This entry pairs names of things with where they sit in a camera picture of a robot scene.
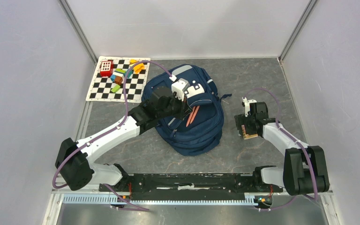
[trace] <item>checkerboard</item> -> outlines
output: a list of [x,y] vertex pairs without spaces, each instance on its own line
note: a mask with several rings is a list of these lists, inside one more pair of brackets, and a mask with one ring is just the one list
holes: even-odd
[[[102,61],[113,60],[114,70],[117,68],[127,70],[130,68],[129,61],[131,59],[139,61],[150,60],[150,58],[120,58],[100,56],[98,58],[97,66],[90,83],[86,101],[124,102],[123,84],[120,85],[120,89],[116,93],[112,93],[111,88],[115,86],[115,83],[112,82],[109,77],[101,77],[100,66]],[[133,75],[126,80],[126,94],[128,102],[142,102],[142,94],[144,86],[147,82],[147,75],[150,64],[145,63],[144,66],[145,69],[141,70],[140,73],[133,73]]]

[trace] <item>red toy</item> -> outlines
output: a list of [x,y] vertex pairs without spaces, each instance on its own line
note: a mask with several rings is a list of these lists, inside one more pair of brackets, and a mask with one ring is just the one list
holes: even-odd
[[100,75],[102,77],[108,77],[113,74],[114,63],[112,60],[102,61],[100,67]]

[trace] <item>zipper pull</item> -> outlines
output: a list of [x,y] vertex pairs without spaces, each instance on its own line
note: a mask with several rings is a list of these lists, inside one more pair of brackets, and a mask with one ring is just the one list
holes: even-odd
[[172,133],[170,134],[170,137],[174,137],[174,133],[176,133],[177,129],[174,129]]

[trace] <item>navy backpack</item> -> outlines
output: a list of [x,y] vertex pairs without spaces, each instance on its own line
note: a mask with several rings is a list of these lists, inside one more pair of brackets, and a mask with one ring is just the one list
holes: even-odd
[[[212,150],[220,142],[224,124],[221,98],[218,97],[215,83],[205,69],[193,65],[184,64],[170,69],[169,72],[176,75],[177,79],[187,80],[191,86],[200,84],[204,93],[187,99],[191,108],[200,105],[194,121],[188,127],[188,117],[179,120],[172,116],[159,120],[155,129],[167,143],[184,156],[197,156]],[[167,73],[152,78],[145,85],[142,100],[150,98],[157,87],[171,88],[172,83]]]

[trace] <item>stone-textured surface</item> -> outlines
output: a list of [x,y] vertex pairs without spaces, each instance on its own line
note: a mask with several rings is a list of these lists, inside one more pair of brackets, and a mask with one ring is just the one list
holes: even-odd
[[[128,173],[240,173],[251,172],[260,165],[281,165],[283,156],[268,141],[260,137],[243,140],[237,136],[234,115],[243,112],[241,98],[255,87],[267,88],[278,97],[282,107],[280,121],[288,131],[304,140],[284,75],[276,59],[162,60],[159,63],[168,69],[184,63],[202,67],[215,81],[219,95],[232,93],[232,97],[222,102],[225,123],[220,144],[208,153],[185,157],[173,150],[152,129],[108,151],[96,163],[118,163]],[[152,65],[149,79],[162,72]],[[276,115],[277,106],[269,94],[259,90],[251,93],[250,97],[266,102],[270,116]],[[136,104],[129,104],[130,109],[134,106]],[[124,103],[93,102],[86,135],[92,135],[118,121],[124,112]]]

